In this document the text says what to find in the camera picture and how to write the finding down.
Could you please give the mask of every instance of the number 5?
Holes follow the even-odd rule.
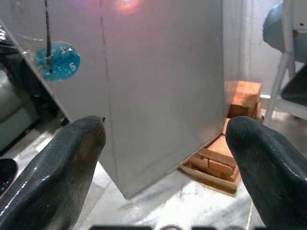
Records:
[[[72,71],[76,70],[76,66],[73,62],[69,63],[69,67],[71,68]]]

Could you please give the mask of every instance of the light blue object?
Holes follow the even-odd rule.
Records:
[[[35,65],[44,79],[61,81],[71,78],[79,69],[80,55],[70,44],[56,42],[51,45],[51,60],[47,62],[47,47],[37,51]]]
[[[263,40],[275,49],[284,52],[282,30],[282,3],[274,6],[268,13],[263,25]],[[294,36],[295,60],[307,63],[307,34]]]

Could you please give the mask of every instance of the gray machine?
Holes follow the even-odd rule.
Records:
[[[106,118],[100,163],[126,198],[221,133],[220,0],[10,0],[0,18],[70,121]]]

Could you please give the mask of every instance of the gray floor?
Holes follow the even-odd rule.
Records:
[[[307,121],[275,112],[270,126],[307,156]],[[41,123],[1,158],[14,158],[20,174],[59,129],[59,119]],[[149,225],[158,230],[169,224],[184,230],[196,225],[217,229],[239,226],[246,230],[263,226],[242,182],[236,197],[230,197],[173,171],[134,199],[125,200],[98,163],[74,230],[88,230],[93,225]]]

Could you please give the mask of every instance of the blue circular sticker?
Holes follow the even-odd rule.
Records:
[[[71,78],[79,69],[80,55],[70,44],[55,42],[47,58],[47,47],[39,49],[34,58],[35,65],[44,79],[61,81]]]

